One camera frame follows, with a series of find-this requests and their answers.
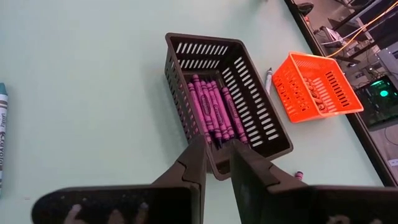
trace purple crayon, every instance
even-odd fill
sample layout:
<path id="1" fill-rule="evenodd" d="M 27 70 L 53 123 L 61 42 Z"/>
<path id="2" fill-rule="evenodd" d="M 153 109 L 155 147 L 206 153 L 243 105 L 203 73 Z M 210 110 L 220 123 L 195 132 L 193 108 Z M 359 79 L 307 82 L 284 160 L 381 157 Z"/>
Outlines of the purple crayon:
<path id="1" fill-rule="evenodd" d="M 195 87 L 193 86 L 192 83 L 188 83 L 188 89 L 189 89 L 189 92 L 191 92 L 191 96 L 193 98 L 195 109 L 198 112 L 200 123 L 201 123 L 201 125 L 203 127 L 203 130 L 205 132 L 206 140 L 207 140 L 207 142 L 209 144 L 211 144 L 211 137 L 210 137 L 209 131 L 207 130 L 207 127 L 206 127 L 205 118 L 203 117 L 203 113 L 201 112 L 201 109 L 200 109 L 200 104 L 199 104 L 197 93 L 195 92 Z"/>
<path id="2" fill-rule="evenodd" d="M 213 86 L 214 95 L 216 96 L 218 106 L 220 107 L 221 115 L 223 115 L 226 130 L 228 131 L 230 138 L 234 138 L 234 129 L 232 128 L 231 121 L 229 120 L 228 114 L 226 113 L 224 102 L 221 98 L 220 91 L 218 90 L 217 83 L 215 81 L 211 81 L 211 85 Z"/>
<path id="3" fill-rule="evenodd" d="M 219 146 L 221 147 L 221 131 L 220 131 L 220 127 L 218 126 L 218 121 L 217 121 L 217 117 L 216 117 L 216 113 L 214 112 L 214 110 L 212 110 L 212 106 L 211 106 L 211 101 L 210 101 L 210 94 L 209 94 L 209 90 L 207 89 L 207 84 L 205 81 L 201 81 L 201 89 L 203 90 L 203 94 L 206 97 L 206 101 L 208 102 L 209 106 L 209 110 L 210 110 L 210 118 L 211 118 L 211 122 L 213 123 L 213 127 L 214 127 L 214 135 L 218 140 Z"/>
<path id="4" fill-rule="evenodd" d="M 207 83 L 206 85 L 207 85 L 207 89 L 209 90 L 211 103 L 213 104 L 213 109 L 214 109 L 214 113 L 217 118 L 218 125 L 220 126 L 221 135 L 222 135 L 223 139 L 225 141 L 227 141 L 227 140 L 229 140 L 229 134 L 228 134 L 228 131 L 226 130 L 224 118 L 223 118 L 223 115 L 221 114 L 220 106 L 218 105 L 217 98 L 216 98 L 216 95 L 213 90 L 213 86 L 211 85 L 211 83 Z"/>
<path id="5" fill-rule="evenodd" d="M 236 130 L 238 131 L 239 138 L 243 143 L 247 144 L 248 139 L 246 137 L 246 134 L 244 133 L 244 129 L 242 127 L 242 122 L 238 116 L 238 112 L 236 111 L 234 102 L 232 101 L 231 94 L 229 93 L 229 90 L 226 87 L 224 87 L 221 91 L 224 94 L 226 104 L 229 108 L 229 112 L 232 114 L 232 119 L 234 120 Z"/>
<path id="6" fill-rule="evenodd" d="M 213 122 L 211 122 L 211 117 L 210 117 L 210 104 L 209 104 L 209 99 L 206 98 L 205 94 L 203 93 L 203 90 L 201 89 L 200 81 L 199 81 L 199 76 L 198 75 L 193 75 L 193 85 L 195 86 L 195 90 L 198 95 L 198 99 L 200 102 L 200 107 L 203 112 L 203 117 L 205 118 L 205 122 L 207 125 L 207 129 L 209 131 L 214 131 L 214 126 Z"/>

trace crayon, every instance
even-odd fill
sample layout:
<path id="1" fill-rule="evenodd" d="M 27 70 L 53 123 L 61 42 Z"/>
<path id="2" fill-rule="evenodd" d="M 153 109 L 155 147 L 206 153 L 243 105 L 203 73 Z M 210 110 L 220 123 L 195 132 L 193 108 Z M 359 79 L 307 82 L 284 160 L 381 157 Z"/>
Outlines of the crayon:
<path id="1" fill-rule="evenodd" d="M 206 99 L 206 96 L 203 93 L 203 90 L 201 89 L 198 75 L 193 75 L 193 86 L 197 91 L 198 99 L 200 102 L 200 108 L 203 112 L 203 117 L 205 118 L 207 129 L 209 131 L 214 131 L 213 123 L 211 122 L 211 117 L 210 117 L 210 104 L 208 98 Z"/>
<path id="2" fill-rule="evenodd" d="M 194 102 L 194 107 L 195 107 L 196 111 L 198 112 L 200 123 L 201 123 L 201 126 L 203 127 L 203 130 L 205 132 L 205 137 L 206 137 L 207 143 L 210 144 L 211 143 L 211 137 L 210 137 L 209 131 L 207 130 L 205 118 L 203 117 L 203 113 L 201 112 L 198 96 L 197 96 L 197 93 L 195 92 L 195 87 L 193 86 L 192 83 L 188 83 L 188 89 L 189 89 L 189 91 L 191 93 L 191 96 L 192 96 L 192 99 L 193 99 L 193 102 Z"/>
<path id="3" fill-rule="evenodd" d="M 213 86 L 211 85 L 211 83 L 207 83 L 206 85 L 207 85 L 207 89 L 209 90 L 211 103 L 213 105 L 214 113 L 217 118 L 218 126 L 220 127 L 220 130 L 221 130 L 221 135 L 223 137 L 223 140 L 227 141 L 227 140 L 229 140 L 229 134 L 228 134 L 228 131 L 226 130 L 223 115 L 221 114 L 220 106 L 218 105 L 217 98 L 216 98 L 216 95 L 213 90 Z"/>
<path id="4" fill-rule="evenodd" d="M 217 87 L 217 83 L 215 81 L 212 81 L 211 85 L 213 86 L 213 91 L 214 91 L 214 94 L 216 95 L 218 106 L 220 106 L 221 115 L 223 115 L 226 130 L 228 131 L 230 138 L 234 138 L 235 137 L 234 129 L 232 128 L 231 121 L 229 120 L 229 116 L 226 113 L 224 102 L 223 102 L 223 99 L 221 98 L 221 94 Z"/>
<path id="5" fill-rule="evenodd" d="M 232 119 L 233 119 L 233 121 L 235 123 L 236 130 L 237 130 L 238 135 L 239 135 L 239 139 L 243 143 L 247 144 L 248 143 L 248 138 L 246 137 L 246 134 L 244 133 L 242 122 L 241 122 L 241 120 L 240 120 L 240 118 L 238 116 L 238 112 L 236 111 L 234 102 L 232 101 L 232 96 L 231 96 L 231 94 L 229 93 L 229 90 L 226 87 L 224 87 L 221 91 L 224 94 L 226 104 L 227 104 L 227 106 L 229 108 L 229 112 L 232 114 Z"/>
<path id="6" fill-rule="evenodd" d="M 6 137 L 6 118 L 8 94 L 4 83 L 0 83 L 0 195 L 2 184 L 2 167 L 4 163 L 4 141 Z"/>
<path id="7" fill-rule="evenodd" d="M 218 125 L 216 113 L 214 112 L 214 110 L 211 109 L 212 106 L 211 106 L 209 90 L 207 89 L 207 84 L 205 81 L 201 81 L 200 84 L 201 84 L 201 89 L 203 90 L 203 94 L 207 99 L 206 102 L 208 102 L 208 104 L 209 104 L 210 118 L 211 118 L 211 122 L 213 123 L 215 138 L 218 140 L 219 146 L 221 146 L 222 135 L 221 135 L 221 131 L 220 131 L 220 126 Z"/>
<path id="8" fill-rule="evenodd" d="M 269 68 L 266 73 L 266 91 L 268 95 L 271 90 L 271 83 L 272 83 L 272 68 Z"/>

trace black plastic part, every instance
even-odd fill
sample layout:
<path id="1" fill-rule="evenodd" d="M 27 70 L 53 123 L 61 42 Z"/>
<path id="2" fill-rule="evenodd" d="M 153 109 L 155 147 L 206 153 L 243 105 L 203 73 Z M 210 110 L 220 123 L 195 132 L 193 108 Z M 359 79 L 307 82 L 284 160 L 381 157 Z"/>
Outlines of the black plastic part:
<path id="1" fill-rule="evenodd" d="M 165 38 L 168 45 L 165 75 L 188 143 L 195 136 L 204 135 L 187 86 L 192 75 L 198 74 L 201 79 L 211 78 L 217 81 L 219 87 L 230 89 L 252 150 L 268 159 L 293 150 L 240 40 L 171 33 Z M 208 164 L 218 180 L 225 180 L 230 177 L 230 144 L 227 141 L 218 149 L 214 142 L 206 150 Z"/>
<path id="2" fill-rule="evenodd" d="M 311 33 L 310 28 L 308 27 L 307 23 L 304 21 L 303 16 L 299 13 L 297 9 L 297 5 L 295 4 L 294 0 L 285 0 L 287 7 L 290 10 L 290 13 L 293 15 L 294 20 L 296 21 L 298 28 L 300 29 L 301 33 L 303 34 L 305 40 L 307 41 L 308 46 L 310 47 L 312 53 L 318 56 L 326 56 L 326 54 L 322 51 L 319 43 L 317 42 L 315 36 Z M 388 166 L 385 160 L 380 155 L 374 141 L 372 140 L 363 120 L 359 116 L 358 113 L 347 114 L 346 115 L 350 125 L 354 129 L 359 141 L 364 147 L 366 154 L 368 155 L 374 169 L 376 170 L 377 174 L 379 175 L 382 183 L 385 186 L 396 187 L 398 183 L 396 182 L 394 176 L 388 169 Z"/>
<path id="3" fill-rule="evenodd" d="M 175 184 L 189 184 L 192 191 L 193 224 L 203 223 L 206 190 L 206 150 L 205 137 L 196 136 L 189 146 L 175 161 L 174 165 L 163 173 L 152 185 L 174 186 Z"/>
<path id="4" fill-rule="evenodd" d="M 32 208 L 32 221 L 63 223 L 76 204 L 83 207 L 76 219 L 88 223 L 107 223 L 114 209 L 118 209 L 126 220 L 132 220 L 140 204 L 145 202 L 149 204 L 148 223 L 201 224 L 205 204 L 206 147 L 203 136 L 192 139 L 171 168 L 152 185 L 74 187 L 44 195 Z"/>
<path id="5" fill-rule="evenodd" d="M 308 186 L 234 141 L 231 180 L 242 224 L 397 223 L 398 189 Z"/>

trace small crayon piece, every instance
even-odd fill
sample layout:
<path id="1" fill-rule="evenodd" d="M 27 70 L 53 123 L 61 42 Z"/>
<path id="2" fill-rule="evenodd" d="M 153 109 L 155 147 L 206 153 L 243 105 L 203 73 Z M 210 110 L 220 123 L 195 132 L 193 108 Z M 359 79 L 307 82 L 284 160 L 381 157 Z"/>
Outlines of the small crayon piece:
<path id="1" fill-rule="evenodd" d="M 323 100 L 318 99 L 318 98 L 313 98 L 313 100 L 314 100 L 315 103 L 318 104 L 318 105 L 323 103 Z"/>
<path id="2" fill-rule="evenodd" d="M 294 174 L 294 177 L 298 180 L 303 180 L 303 176 L 304 176 L 304 174 L 301 171 L 298 171 L 298 172 L 296 172 L 296 174 Z"/>
<path id="3" fill-rule="evenodd" d="M 318 94 L 316 94 L 314 91 L 310 91 L 312 97 L 314 98 L 319 98 Z"/>
<path id="4" fill-rule="evenodd" d="M 318 105 L 318 109 L 324 110 L 324 109 L 326 109 L 326 105 L 324 103 L 322 103 L 322 104 Z"/>

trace crayon tip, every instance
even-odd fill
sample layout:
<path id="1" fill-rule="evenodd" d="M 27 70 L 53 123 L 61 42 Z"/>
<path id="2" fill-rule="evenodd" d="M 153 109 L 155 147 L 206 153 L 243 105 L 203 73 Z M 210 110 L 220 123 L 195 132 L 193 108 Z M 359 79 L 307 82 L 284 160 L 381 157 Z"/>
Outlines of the crayon tip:
<path id="1" fill-rule="evenodd" d="M 0 94 L 7 95 L 6 86 L 4 83 L 0 83 Z"/>

